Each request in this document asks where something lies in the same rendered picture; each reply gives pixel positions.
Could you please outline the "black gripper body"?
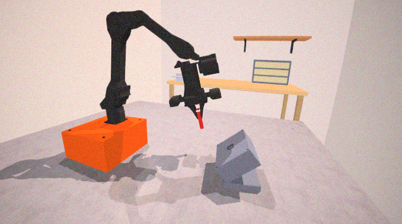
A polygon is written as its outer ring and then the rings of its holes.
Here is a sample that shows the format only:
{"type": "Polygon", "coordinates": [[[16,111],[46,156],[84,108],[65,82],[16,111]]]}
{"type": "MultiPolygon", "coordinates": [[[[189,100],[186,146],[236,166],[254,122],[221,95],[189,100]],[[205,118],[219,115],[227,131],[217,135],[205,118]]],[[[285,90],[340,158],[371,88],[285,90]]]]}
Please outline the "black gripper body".
{"type": "MultiPolygon", "coordinates": [[[[194,79],[189,79],[189,80],[183,80],[183,82],[184,82],[184,85],[188,84],[189,87],[194,86],[194,83],[198,83],[199,87],[201,88],[199,77],[194,78],[194,79]]],[[[211,99],[221,98],[222,96],[221,96],[220,89],[218,87],[214,88],[214,89],[209,89],[209,92],[205,93],[205,98],[201,99],[200,101],[201,102],[206,101],[207,97],[210,97],[211,99]]],[[[186,105],[182,95],[175,95],[175,96],[172,96],[171,99],[169,100],[169,105],[170,105],[170,107],[179,106],[180,102],[184,102],[184,104],[186,105]]]]}

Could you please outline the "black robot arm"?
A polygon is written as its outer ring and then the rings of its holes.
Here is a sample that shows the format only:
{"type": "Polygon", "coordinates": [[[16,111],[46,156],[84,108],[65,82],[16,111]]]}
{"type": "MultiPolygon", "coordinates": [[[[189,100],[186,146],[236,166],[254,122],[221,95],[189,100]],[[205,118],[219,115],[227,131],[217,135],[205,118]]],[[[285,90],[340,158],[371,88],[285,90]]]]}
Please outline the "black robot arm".
{"type": "MultiPolygon", "coordinates": [[[[125,69],[126,46],[131,30],[144,26],[168,44],[179,58],[199,60],[194,63],[177,61],[174,68],[180,67],[183,80],[199,77],[196,64],[200,74],[204,76],[220,73],[216,53],[200,57],[191,44],[167,31],[142,10],[112,11],[107,15],[106,22],[111,38],[111,80],[106,87],[106,97],[99,104],[102,110],[106,110],[107,121],[104,123],[117,125],[128,120],[122,105],[126,104],[130,95],[130,85],[125,81],[125,69]]],[[[191,87],[186,84],[183,98],[186,106],[198,105],[200,100],[205,98],[204,88],[200,88],[198,83],[191,87]]]]}

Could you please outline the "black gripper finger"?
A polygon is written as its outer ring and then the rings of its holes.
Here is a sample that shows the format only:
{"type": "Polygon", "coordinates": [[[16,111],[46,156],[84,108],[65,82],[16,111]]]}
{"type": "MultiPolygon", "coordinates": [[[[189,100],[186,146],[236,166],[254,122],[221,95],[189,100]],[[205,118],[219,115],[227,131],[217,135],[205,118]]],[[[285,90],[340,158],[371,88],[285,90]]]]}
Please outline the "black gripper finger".
{"type": "Polygon", "coordinates": [[[207,103],[207,100],[206,100],[206,101],[203,101],[203,102],[200,101],[200,104],[199,104],[199,106],[200,106],[200,116],[201,116],[201,119],[202,119],[202,117],[203,117],[203,108],[204,108],[204,104],[205,104],[205,103],[207,103]]]}
{"type": "Polygon", "coordinates": [[[196,118],[198,119],[198,115],[197,115],[197,112],[196,112],[196,106],[195,105],[190,105],[190,106],[184,105],[184,106],[189,107],[192,110],[192,112],[194,113],[194,115],[196,116],[196,118]]]}

